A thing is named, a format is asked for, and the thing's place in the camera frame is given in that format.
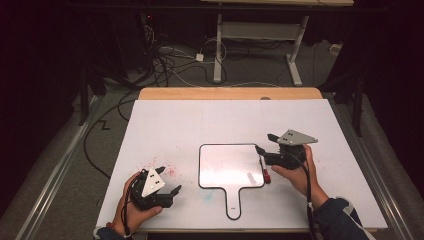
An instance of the cable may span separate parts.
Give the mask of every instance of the cable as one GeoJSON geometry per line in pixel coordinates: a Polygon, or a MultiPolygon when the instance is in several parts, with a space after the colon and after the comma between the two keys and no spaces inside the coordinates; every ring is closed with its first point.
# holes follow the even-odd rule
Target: cable
{"type": "Polygon", "coordinates": [[[167,54],[165,54],[165,55],[170,55],[170,54],[171,54],[171,53],[173,53],[174,51],[177,51],[177,52],[184,53],[184,55],[183,55],[183,56],[172,55],[173,57],[185,57],[185,58],[191,58],[191,59],[194,59],[194,57],[190,56],[188,53],[186,53],[186,52],[184,52],[184,51],[182,51],[182,50],[176,49],[176,48],[174,48],[174,47],[172,47],[172,48],[170,48],[170,47],[160,47],[160,48],[172,49],[172,51],[171,51],[170,53],[167,53],[167,54]]]}
{"type": "Polygon", "coordinates": [[[97,119],[97,121],[96,122],[94,122],[94,124],[93,125],[91,125],[91,127],[90,127],[90,129],[88,130],[88,132],[87,132],[87,134],[85,135],[85,137],[84,137],[84,154],[85,154],[85,157],[87,158],[87,161],[90,163],[90,165],[94,168],[94,169],[96,169],[97,171],[99,171],[101,174],[103,174],[106,178],[108,178],[108,179],[110,179],[110,176],[107,174],[107,173],[105,173],[102,169],[100,169],[99,167],[97,167],[94,163],[93,163],[93,161],[90,159],[90,157],[89,157],[89,155],[88,155],[88,151],[87,151],[87,138],[88,138],[88,136],[90,135],[90,133],[91,133],[91,130],[93,130],[93,128],[94,128],[94,126],[96,126],[97,125],[97,123],[99,123],[99,122],[103,122],[103,124],[105,124],[106,123],[106,121],[105,120],[101,120],[104,116],[106,116],[109,112],[111,112],[113,109],[115,109],[115,108],[118,108],[119,106],[121,106],[121,105],[124,105],[124,104],[127,104],[127,103],[130,103],[130,102],[134,102],[134,100],[129,100],[129,101],[125,101],[125,102],[122,102],[122,103],[120,103],[120,104],[118,104],[118,105],[115,105],[115,106],[113,106],[112,108],[110,108],[109,110],[107,110],[100,118],[98,118],[97,119]]]}
{"type": "Polygon", "coordinates": [[[172,73],[175,75],[175,76],[177,76],[183,83],[185,83],[185,84],[187,84],[188,86],[191,86],[191,87],[202,87],[202,86],[197,86],[197,85],[194,85],[194,84],[191,84],[191,83],[188,83],[188,82],[186,82],[184,79],[182,79],[181,77],[180,77],[180,75],[178,75],[178,73],[176,73],[176,72],[174,72],[174,71],[172,71],[172,73]]]}
{"type": "Polygon", "coordinates": [[[156,66],[161,66],[162,67],[162,69],[163,69],[163,71],[162,72],[159,72],[159,71],[156,71],[156,68],[155,68],[155,71],[154,71],[154,75],[155,75],[155,82],[156,82],[156,85],[159,87],[159,84],[160,83],[162,83],[162,82],[166,82],[166,86],[165,87],[168,87],[168,85],[169,85],[169,77],[168,77],[168,70],[172,70],[172,68],[173,68],[173,65],[175,65],[175,62],[172,60],[172,59],[170,59],[170,58],[167,58],[167,57],[164,57],[165,58],[165,60],[166,60],[166,62],[160,57],[160,56],[158,56],[157,58],[156,58],[156,60],[157,61],[159,61],[160,63],[158,63],[158,62],[154,62],[154,64],[156,64],[156,66]],[[165,75],[165,80],[163,80],[163,81],[159,81],[159,77],[160,76],[162,76],[162,75],[165,75]]]}
{"type": "Polygon", "coordinates": [[[311,175],[309,174],[309,164],[308,161],[306,160],[306,166],[294,155],[291,154],[290,152],[286,152],[285,154],[290,155],[291,157],[293,157],[294,159],[296,159],[296,161],[299,162],[300,166],[302,167],[303,171],[305,171],[305,175],[306,175],[306,183],[307,183],[307,190],[306,190],[306,212],[308,215],[308,223],[309,223],[309,232],[311,234],[311,238],[313,240],[317,240],[317,236],[315,233],[315,227],[314,227],[314,218],[312,215],[312,189],[311,189],[311,175]]]}
{"type": "MultiPolygon", "coordinates": [[[[203,47],[205,47],[206,44],[208,44],[210,42],[213,42],[213,41],[220,43],[224,47],[224,57],[222,57],[221,61],[224,60],[225,57],[227,56],[227,48],[225,47],[225,45],[224,45],[224,43],[222,41],[218,41],[216,38],[212,38],[212,39],[209,39],[208,41],[206,41],[205,44],[203,44],[203,47]]],[[[200,51],[199,51],[200,54],[202,54],[203,47],[200,48],[200,51]]]]}
{"type": "Polygon", "coordinates": [[[128,219],[127,219],[127,209],[128,209],[128,204],[131,203],[131,201],[128,201],[128,198],[130,196],[130,188],[131,186],[134,184],[134,182],[137,180],[137,178],[134,178],[131,182],[130,185],[128,186],[128,188],[126,189],[125,192],[125,203],[124,206],[121,209],[121,220],[122,220],[122,225],[124,225],[124,231],[125,231],[125,239],[133,239],[132,238],[132,233],[130,228],[128,227],[128,219]]]}
{"type": "MultiPolygon", "coordinates": [[[[222,66],[222,64],[221,64],[221,62],[218,60],[218,58],[217,57],[215,57],[215,59],[216,59],[216,61],[218,62],[218,64],[219,65],[221,65],[221,68],[222,68],[222,70],[223,70],[223,72],[224,72],[224,75],[225,75],[225,80],[224,81],[221,81],[221,82],[213,82],[213,81],[210,81],[209,80],[209,78],[208,78],[208,73],[207,73],[207,70],[206,70],[206,68],[204,68],[204,67],[202,67],[202,66],[191,66],[191,67],[188,67],[188,68],[186,68],[186,69],[184,69],[184,70],[182,70],[182,71],[179,71],[178,73],[182,73],[182,72],[184,72],[184,71],[186,71],[186,70],[188,70],[188,69],[191,69],[191,68],[195,68],[195,67],[199,67],[199,68],[202,68],[203,70],[204,70],[204,72],[205,72],[205,79],[206,79],[206,82],[208,82],[209,84],[212,84],[212,85],[221,85],[221,84],[223,84],[223,83],[225,83],[226,81],[227,81],[227,71],[225,70],[225,68],[224,68],[224,66],[222,66]]],[[[184,81],[180,76],[178,76],[178,78],[180,78],[184,83],[186,83],[187,85],[190,85],[190,86],[195,86],[195,85],[192,85],[192,84],[189,84],[189,83],[187,83],[186,81],[184,81]]]]}
{"type": "Polygon", "coordinates": [[[261,51],[265,51],[265,50],[275,50],[275,49],[279,48],[284,43],[284,41],[272,41],[271,45],[269,45],[267,47],[262,47],[262,46],[259,46],[259,44],[268,44],[269,42],[247,43],[243,40],[242,41],[236,41],[234,39],[229,39],[229,38],[223,38],[222,40],[234,42],[234,43],[242,45],[246,48],[246,49],[237,49],[237,48],[234,49],[234,48],[228,47],[228,43],[226,43],[228,53],[230,53],[231,51],[242,51],[242,50],[247,51],[243,56],[241,56],[239,58],[231,58],[231,57],[228,56],[229,54],[227,54],[227,58],[230,59],[230,60],[233,60],[233,61],[242,60],[242,59],[248,57],[250,55],[250,53],[257,53],[257,52],[261,52],[261,51]],[[259,48],[259,49],[258,50],[252,50],[251,47],[259,48]]]}
{"type": "Polygon", "coordinates": [[[119,113],[119,115],[121,116],[121,118],[123,118],[125,121],[130,121],[129,120],[129,118],[126,118],[126,117],[124,117],[124,115],[122,114],[122,112],[121,112],[121,108],[120,108],[120,105],[119,104],[121,104],[122,103],[122,101],[124,101],[124,99],[125,98],[127,98],[129,95],[131,95],[131,93],[133,93],[134,91],[129,91],[129,92],[127,92],[120,100],[119,100],[119,102],[118,102],[118,113],[119,113]]]}
{"type": "Polygon", "coordinates": [[[229,85],[229,86],[225,86],[225,87],[237,87],[237,86],[243,86],[243,85],[249,85],[249,84],[263,84],[263,85],[268,85],[268,86],[272,86],[272,87],[280,87],[278,85],[274,85],[274,84],[271,84],[271,83],[265,83],[265,82],[247,82],[247,83],[239,83],[239,84],[229,85]]]}
{"type": "Polygon", "coordinates": [[[155,31],[153,31],[153,29],[147,25],[145,25],[145,27],[149,30],[148,32],[148,36],[147,36],[147,42],[150,42],[150,47],[147,49],[147,51],[150,51],[153,47],[153,43],[155,42],[155,31]]]}
{"type": "Polygon", "coordinates": [[[280,73],[278,74],[275,79],[277,80],[277,85],[279,86],[279,81],[278,81],[278,77],[282,76],[285,72],[287,72],[288,69],[290,69],[290,66],[293,64],[294,62],[289,63],[289,65],[280,73]]]}

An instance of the metal rail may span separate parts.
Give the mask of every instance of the metal rail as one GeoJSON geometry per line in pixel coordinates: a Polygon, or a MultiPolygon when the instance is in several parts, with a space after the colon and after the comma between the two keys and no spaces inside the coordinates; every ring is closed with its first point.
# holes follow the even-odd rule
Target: metal rail
{"type": "MultiPolygon", "coordinates": [[[[342,111],[340,112],[343,117],[343,121],[351,121],[349,111],[346,107],[342,107],[342,111]]],[[[368,176],[371,176],[371,178],[367,179],[367,181],[373,187],[376,196],[381,202],[386,216],[389,219],[391,226],[393,227],[393,230],[400,240],[413,240],[414,237],[409,230],[409,227],[405,223],[398,203],[387,188],[387,185],[385,184],[383,177],[378,170],[378,167],[373,161],[371,154],[365,146],[364,141],[362,138],[357,137],[356,132],[352,126],[349,124],[348,126],[348,134],[351,135],[352,139],[355,140],[355,143],[359,147],[360,154],[363,156],[363,159],[357,159],[358,164],[363,167],[362,169],[364,173],[366,173],[368,176]]]]}
{"type": "MultiPolygon", "coordinates": [[[[90,103],[92,112],[95,112],[98,109],[100,103],[101,99],[99,100],[98,97],[94,96],[90,103]]],[[[49,209],[57,191],[59,190],[60,185],[62,184],[66,172],[68,171],[72,161],[75,158],[75,154],[78,152],[77,149],[80,145],[79,143],[85,135],[87,128],[92,121],[93,115],[93,113],[90,114],[85,123],[78,129],[74,138],[70,142],[68,149],[56,164],[56,167],[53,169],[49,180],[41,191],[41,194],[35,202],[34,207],[32,208],[27,219],[25,220],[25,223],[22,225],[21,230],[16,236],[16,240],[34,239],[37,230],[47,213],[47,210],[49,209]]]]}

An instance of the triangular metal plate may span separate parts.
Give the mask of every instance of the triangular metal plate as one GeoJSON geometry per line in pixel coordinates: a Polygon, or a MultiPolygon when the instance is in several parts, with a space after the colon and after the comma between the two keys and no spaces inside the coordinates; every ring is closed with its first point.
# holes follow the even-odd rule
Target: triangular metal plate
{"type": "Polygon", "coordinates": [[[150,168],[141,196],[147,197],[150,194],[163,188],[164,186],[165,186],[165,182],[162,180],[162,178],[159,176],[156,170],[154,168],[150,168]]]}
{"type": "Polygon", "coordinates": [[[316,143],[316,142],[318,142],[318,139],[308,136],[306,134],[297,132],[295,130],[291,130],[291,129],[288,130],[286,133],[284,133],[283,136],[281,136],[277,140],[277,143],[289,145],[289,146],[296,146],[296,145],[316,143]]]}

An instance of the floor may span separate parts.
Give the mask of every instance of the floor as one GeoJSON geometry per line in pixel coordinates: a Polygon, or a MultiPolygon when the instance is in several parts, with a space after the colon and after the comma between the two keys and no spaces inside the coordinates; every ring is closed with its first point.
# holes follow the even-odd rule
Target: floor
{"type": "MultiPolygon", "coordinates": [[[[155,60],[154,75],[143,81],[149,87],[294,87],[284,56],[290,52],[290,42],[228,41],[224,59],[225,79],[222,84],[209,83],[213,65],[192,63],[199,49],[185,45],[167,45],[160,49],[162,65],[173,67],[163,72],[155,60]]],[[[296,64],[305,87],[324,83],[336,56],[329,53],[331,44],[322,42],[301,47],[296,64]]],[[[204,49],[204,62],[213,61],[210,50],[204,49]]],[[[135,80],[142,73],[130,71],[135,80]]],[[[138,91],[128,91],[106,80],[105,96],[93,96],[90,115],[78,126],[79,101],[75,113],[44,150],[25,183],[0,221],[1,239],[90,239],[108,186],[108,179],[94,167],[111,174],[131,103],[118,104],[138,97],[138,91]]],[[[331,93],[323,96],[332,103],[334,113],[351,146],[358,164],[369,181],[380,210],[389,228],[374,233],[377,239],[424,239],[424,204],[405,170],[396,158],[378,125],[372,106],[364,99],[362,116],[363,137],[358,138],[350,126],[352,106],[336,105],[331,93]]],[[[200,236],[215,238],[216,235],[200,236]]],[[[220,239],[308,239],[293,234],[220,235],[220,239]]],[[[149,239],[195,239],[195,234],[152,234],[149,239]]]]}

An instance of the wrist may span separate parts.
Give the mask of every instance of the wrist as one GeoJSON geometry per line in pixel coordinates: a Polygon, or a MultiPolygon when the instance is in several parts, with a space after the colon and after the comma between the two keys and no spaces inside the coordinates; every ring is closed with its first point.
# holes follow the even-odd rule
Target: wrist
{"type": "Polygon", "coordinates": [[[106,227],[112,229],[113,231],[115,231],[120,236],[125,236],[125,230],[124,230],[124,226],[122,224],[117,224],[115,222],[108,222],[106,224],[106,227]]]}
{"type": "Polygon", "coordinates": [[[311,202],[314,209],[318,209],[328,200],[328,195],[318,184],[311,187],[311,202]]]}

